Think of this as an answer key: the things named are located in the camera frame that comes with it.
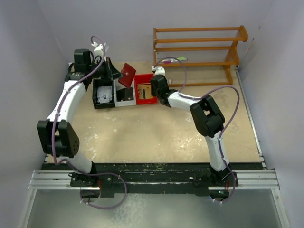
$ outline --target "purple cable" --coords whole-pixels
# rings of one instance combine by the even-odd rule
[[[218,87],[218,88],[212,89],[211,91],[209,91],[208,93],[206,93],[206,94],[205,94],[204,96],[202,96],[202,97],[195,97],[195,98],[193,98],[193,97],[190,97],[190,96],[185,96],[185,95],[181,94],[181,91],[185,88],[186,83],[187,83],[187,69],[186,69],[186,66],[185,66],[179,59],[177,59],[177,58],[175,58],[175,57],[165,57],[165,58],[161,59],[160,61],[158,61],[154,66],[157,66],[161,61],[163,61],[163,60],[165,60],[165,59],[168,59],[168,58],[171,58],[171,59],[173,58],[173,59],[177,60],[177,61],[182,65],[182,67],[184,68],[184,71],[185,71],[185,81],[184,81],[184,84],[183,84],[183,86],[178,90],[179,96],[180,96],[180,97],[186,98],[186,99],[190,99],[190,100],[202,100],[202,99],[204,99],[206,96],[208,96],[208,95],[214,93],[215,91],[218,91],[218,90],[220,90],[220,89],[223,89],[223,88],[232,88],[232,89],[237,93],[237,104],[236,104],[236,107],[235,107],[235,109],[234,109],[234,112],[233,112],[231,118],[229,119],[229,121],[227,122],[227,124],[225,125],[225,127],[223,128],[223,130],[221,131],[221,133],[219,134],[219,137],[218,137],[218,143],[219,143],[219,144],[218,144],[218,147],[219,147],[219,152],[220,152],[221,158],[222,158],[222,160],[223,160],[223,162],[224,162],[226,168],[227,168],[228,171],[231,173],[231,176],[232,176],[232,179],[233,179],[233,188],[232,188],[231,193],[229,194],[229,196],[228,196],[226,199],[224,199],[223,201],[219,201],[220,203],[225,203],[225,202],[227,202],[227,201],[232,197],[232,195],[233,195],[234,192],[235,192],[235,188],[236,188],[236,178],[235,178],[235,175],[234,175],[233,171],[230,169],[230,167],[228,166],[227,162],[225,161],[224,153],[223,153],[223,150],[222,150],[222,147],[221,147],[221,144],[220,144],[220,140],[221,140],[221,137],[222,137],[224,131],[227,129],[227,127],[229,126],[229,124],[232,122],[233,118],[235,117],[235,115],[236,115],[236,113],[237,113],[237,111],[238,111],[238,106],[239,106],[239,102],[240,102],[240,95],[239,95],[239,92],[238,92],[238,90],[237,90],[234,86],[231,86],[231,85],[223,85],[223,86],[220,86],[220,87]]]
[[[98,37],[96,37],[96,36],[92,36],[91,37],[91,43],[93,43],[93,38],[98,39],[99,42],[103,45],[103,47],[105,46],[105,44]],[[110,207],[99,207],[99,206],[95,206],[93,204],[90,204],[88,202],[83,201],[82,197],[80,197],[83,203],[85,203],[86,205],[89,205],[91,207],[98,208],[98,209],[114,209],[114,208],[120,206],[123,203],[123,201],[125,200],[126,196],[127,196],[127,185],[126,185],[125,181],[119,175],[117,175],[115,173],[111,173],[111,172],[102,172],[102,173],[96,173],[96,174],[90,174],[90,173],[83,172],[83,171],[77,169],[75,166],[73,166],[67,159],[62,159],[59,162],[57,162],[57,159],[56,159],[56,149],[55,149],[55,129],[56,129],[56,123],[57,123],[58,117],[60,115],[60,111],[61,111],[62,105],[63,105],[65,99],[67,98],[67,95],[70,93],[70,91],[76,85],[78,85],[79,83],[83,82],[88,77],[92,76],[92,74],[94,74],[99,69],[99,67],[102,65],[102,63],[103,63],[104,60],[105,60],[105,51],[104,51],[104,54],[102,56],[102,59],[101,59],[100,63],[97,65],[97,67],[94,70],[92,70],[89,74],[87,74],[85,77],[81,78],[80,80],[78,80],[77,82],[75,82],[74,84],[72,84],[68,88],[68,90],[66,91],[66,93],[63,95],[63,97],[62,97],[62,99],[61,99],[61,101],[60,101],[60,103],[58,105],[57,112],[55,114],[54,122],[53,122],[53,125],[52,125],[51,143],[52,143],[52,155],[53,155],[53,158],[54,158],[54,164],[55,165],[59,165],[59,164],[61,164],[63,162],[66,162],[71,169],[73,169],[74,171],[77,171],[77,172],[79,172],[79,173],[81,173],[83,175],[94,176],[94,177],[96,177],[96,176],[102,176],[102,175],[112,175],[112,176],[118,177],[122,181],[122,183],[124,185],[124,196],[123,196],[123,199],[119,203],[117,203],[116,205],[113,205],[113,206],[110,206]]]

